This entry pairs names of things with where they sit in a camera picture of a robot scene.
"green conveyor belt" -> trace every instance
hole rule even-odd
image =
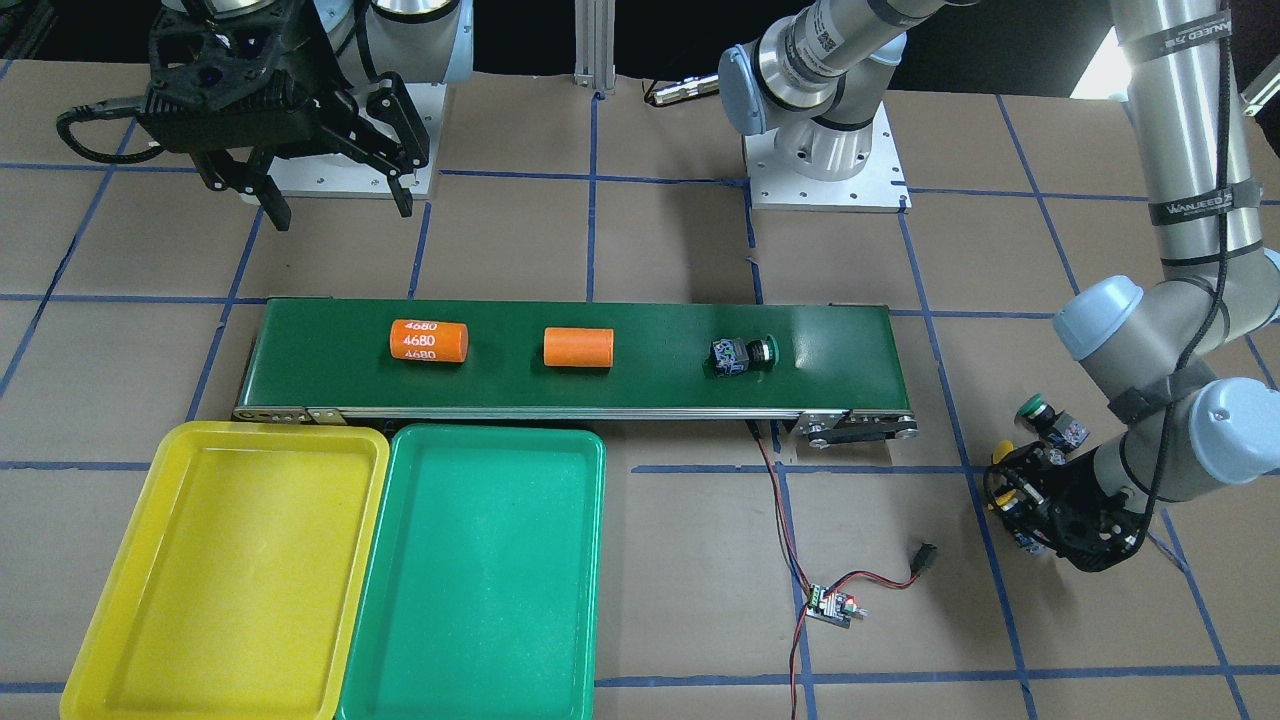
[[[398,318],[466,323],[466,363],[393,359]],[[613,328],[613,368],[544,366],[547,327]],[[776,366],[714,375],[712,341],[765,334],[778,341]],[[882,306],[271,300],[237,416],[311,409],[388,419],[795,419],[909,415],[910,402]]]

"white mounting plate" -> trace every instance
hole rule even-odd
[[[777,129],[744,140],[751,206],[760,210],[826,210],[831,213],[897,213],[911,206],[897,145],[882,104],[872,120],[876,140],[863,170],[847,181],[815,181],[777,158]]]
[[[431,181],[435,179],[436,159],[440,156],[440,127],[444,126],[444,100],[448,86],[435,83],[410,83],[410,97],[422,115],[428,136],[431,138],[430,158],[425,168],[413,173],[412,179],[404,176],[403,184],[413,192],[415,199],[431,196]],[[390,126],[370,120],[379,129],[392,132]],[[378,170],[356,163],[346,155],[315,155],[271,163],[271,178],[285,197],[385,197],[387,178]]]

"circuit board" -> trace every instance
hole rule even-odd
[[[856,597],[842,592],[831,592],[831,588],[817,584],[809,585],[809,602],[805,603],[804,612],[809,618],[841,628],[849,628],[854,618],[867,616],[867,610],[858,605]]]

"yellow tray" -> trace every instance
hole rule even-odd
[[[332,720],[388,454],[364,428],[170,432],[63,719]]]

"green tray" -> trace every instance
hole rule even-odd
[[[339,720],[585,720],[604,445],[411,425],[392,441]]]
[[[393,359],[398,318],[467,323],[466,363]],[[614,328],[613,368],[547,368],[548,327]],[[712,341],[765,334],[778,341],[777,365],[714,377]],[[911,414],[886,307],[278,299],[266,305],[236,416],[795,420],[814,411]]]

